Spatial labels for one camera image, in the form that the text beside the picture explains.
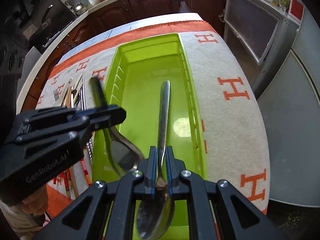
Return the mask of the left hand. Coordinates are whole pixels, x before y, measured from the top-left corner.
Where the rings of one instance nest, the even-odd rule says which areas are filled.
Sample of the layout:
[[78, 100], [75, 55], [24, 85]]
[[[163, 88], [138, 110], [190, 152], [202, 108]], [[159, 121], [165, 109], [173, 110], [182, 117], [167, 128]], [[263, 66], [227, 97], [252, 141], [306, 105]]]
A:
[[24, 213], [40, 216], [48, 209], [48, 192], [44, 185], [22, 201], [21, 208]]

